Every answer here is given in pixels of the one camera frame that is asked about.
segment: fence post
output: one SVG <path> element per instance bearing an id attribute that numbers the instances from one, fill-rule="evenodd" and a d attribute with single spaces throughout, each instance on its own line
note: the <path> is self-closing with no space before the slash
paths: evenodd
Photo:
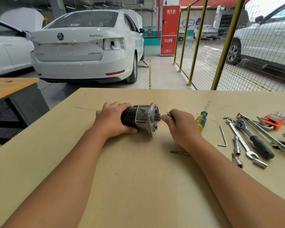
<path id="1" fill-rule="evenodd" d="M 223 71 L 224 64 L 227 58 L 227 54 L 228 54 L 228 51 L 229 51 L 229 48 L 232 42 L 233 35 L 236 31 L 236 26 L 239 21 L 239 17 L 241 15 L 244 3 L 245 3 L 245 0 L 238 0 L 236 3 L 236 7 L 234 9 L 233 17 L 232 17 L 230 27 L 227 33 L 225 45 L 224 45 L 224 48 L 223 48 L 216 72 L 215 72 L 215 76 L 212 82 L 211 90 L 216 90 L 218 87 L 218 83 L 222 75 L 222 71 Z"/>
<path id="2" fill-rule="evenodd" d="M 196 62 L 196 57 L 198 54 L 198 46 L 199 43 L 201 41 L 201 32 L 203 30 L 203 25 L 204 25 L 204 19 L 205 19 L 205 15 L 206 15 L 206 11 L 207 11 L 207 6 L 208 6 L 208 0 L 204 0 L 204 6 L 203 6 L 203 10 L 201 13 L 201 22 L 199 24 L 199 30 L 198 30 L 198 35 L 196 38 L 196 44 L 195 44 L 195 48 L 194 48 L 194 55 L 193 55 L 193 60 L 192 60 L 192 65 L 191 65 L 191 70 L 190 70 L 190 76 L 189 76 L 189 81 L 187 86 L 192 86 L 192 78 L 193 78 L 193 72 L 194 72 L 194 66 L 195 66 L 195 62 Z"/>
<path id="3" fill-rule="evenodd" d="M 183 38 L 183 47 L 181 50 L 181 61 L 180 61 L 180 69 L 178 70 L 179 73 L 181 73 L 181 66 L 183 64 L 183 56 L 184 56 L 184 50 L 185 50 L 185 42 L 186 42 L 186 37 L 187 37 L 187 29 L 188 29 L 188 22 L 189 22 L 189 14 L 190 14 L 190 9 L 191 9 L 191 5 L 188 5 L 188 9 L 187 9 L 187 18 L 186 18 L 186 27 L 185 27 L 185 33 L 184 33 L 184 38 Z"/>
<path id="4" fill-rule="evenodd" d="M 176 43 L 175 43 L 175 52 L 174 52 L 174 58 L 173 58 L 173 65 L 175 65 L 175 58 L 176 58 L 176 49 L 177 49 L 177 43 L 178 43 L 178 31 L 179 31 L 179 28 L 180 28 L 180 18 L 181 18 L 180 15 L 178 17 L 178 26 L 177 26 L 177 35 L 176 35 Z"/>

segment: hand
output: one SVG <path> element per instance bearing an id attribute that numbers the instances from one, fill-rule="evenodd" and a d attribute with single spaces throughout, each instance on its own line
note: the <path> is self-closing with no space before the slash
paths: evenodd
<path id="1" fill-rule="evenodd" d="M 168 115 L 162 115 L 161 119 L 168 125 L 172 138 L 177 144 L 188 151 L 192 142 L 203 140 L 192 114 L 178 109 L 173 109 L 169 113 L 175 120 Z"/>
<path id="2" fill-rule="evenodd" d="M 96 130 L 98 134 L 104 136 L 105 139 L 117 136 L 122 133 L 137 133 L 137 129 L 129 126 L 124 126 L 121 122 L 122 112 L 132 107 L 129 103 L 106 102 L 102 110 L 96 111 L 96 119 L 92 130 Z"/>

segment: forearm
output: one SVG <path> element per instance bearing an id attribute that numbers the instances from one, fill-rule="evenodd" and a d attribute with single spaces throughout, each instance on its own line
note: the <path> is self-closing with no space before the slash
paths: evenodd
<path id="1" fill-rule="evenodd" d="M 86 207 L 105 139 L 88 130 L 61 163 L 38 185 L 3 225 L 77 227 Z"/>
<path id="2" fill-rule="evenodd" d="M 209 142 L 187 151 L 203 170 L 234 228 L 285 227 L 285 200 L 254 180 Z"/>

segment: white suv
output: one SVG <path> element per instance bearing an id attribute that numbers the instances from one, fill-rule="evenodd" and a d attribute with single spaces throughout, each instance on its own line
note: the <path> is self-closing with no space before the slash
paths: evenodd
<path id="1" fill-rule="evenodd" d="M 236 65 L 243 58 L 285 68 L 285 4 L 255 18 L 256 24 L 236 30 L 226 62 Z"/>

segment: yellow metal fence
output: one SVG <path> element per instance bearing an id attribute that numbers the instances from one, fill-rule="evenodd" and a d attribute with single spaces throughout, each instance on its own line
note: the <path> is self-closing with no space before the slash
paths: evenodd
<path id="1" fill-rule="evenodd" d="M 179 34 L 185 32 L 174 58 L 188 84 L 198 90 L 285 91 L 285 3 L 273 0 L 267 14 L 251 1 L 209 3 L 198 0 L 180 13 Z"/>

